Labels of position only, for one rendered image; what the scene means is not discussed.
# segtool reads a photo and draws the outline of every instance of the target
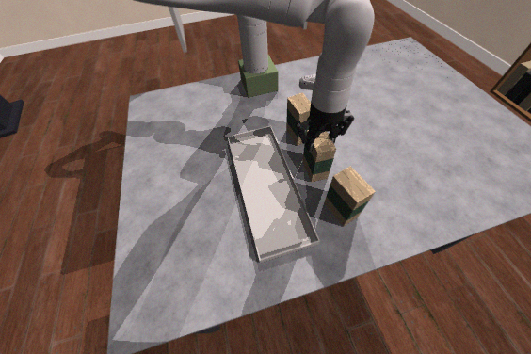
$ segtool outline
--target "brown hardwood floor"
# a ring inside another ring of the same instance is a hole
[[[499,74],[371,1],[369,44],[413,37],[498,100]],[[185,33],[187,54],[168,27],[0,63],[0,94],[24,99],[18,133],[0,138],[0,353],[106,353],[129,96],[238,72],[242,58],[235,16]],[[269,23],[269,54],[318,56],[323,33]],[[530,354],[530,254],[528,215],[144,352]]]

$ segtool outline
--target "metal tray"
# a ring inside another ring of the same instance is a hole
[[[226,139],[258,261],[318,243],[272,128]]]

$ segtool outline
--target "tray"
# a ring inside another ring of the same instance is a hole
[[[273,129],[226,139],[258,261],[318,243]]]

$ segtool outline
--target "green box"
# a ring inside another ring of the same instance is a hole
[[[260,74],[245,72],[243,60],[238,60],[242,83],[248,97],[279,91],[279,72],[273,64],[271,57],[267,55],[267,58],[269,59],[269,67]]]

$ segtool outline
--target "white baseboard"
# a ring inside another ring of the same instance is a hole
[[[405,0],[387,0],[396,7],[408,13],[411,17],[431,28],[438,34],[441,34],[447,40],[451,41],[469,55],[475,57],[494,71],[503,74],[509,68],[510,64],[502,60],[500,57],[492,54],[478,44],[472,42],[459,32],[453,30],[449,26],[441,23],[437,19],[431,17],[429,14],[423,12],[411,3]],[[187,13],[182,16],[183,24],[195,23],[203,20],[216,19],[218,17],[230,16],[227,13],[211,13],[207,11],[196,11]],[[171,17],[157,20],[149,20],[148,22],[134,23],[127,25],[119,25],[116,27],[105,28],[95,31],[84,32],[81,34],[69,35],[66,37],[53,38],[50,40],[39,40],[36,42],[23,43],[20,45],[7,46],[0,48],[0,61],[3,57],[17,56],[31,52],[44,51],[47,49],[58,48],[61,46],[74,45],[76,43],[88,42],[91,40],[102,40],[105,38],[117,37],[120,35],[133,34],[141,31],[148,31],[156,28],[164,28],[173,26]]]
[[[469,40],[461,35],[456,30],[450,28],[448,25],[441,23],[439,20],[431,17],[429,14],[423,12],[406,0],[386,0],[391,2],[397,8],[408,13],[412,18],[431,28],[436,33],[442,35],[444,38],[457,45],[460,49],[465,51],[470,56],[476,58],[487,67],[490,67],[499,74],[504,74],[509,68],[510,64],[500,57],[492,54],[487,49],[479,46],[477,43]]]

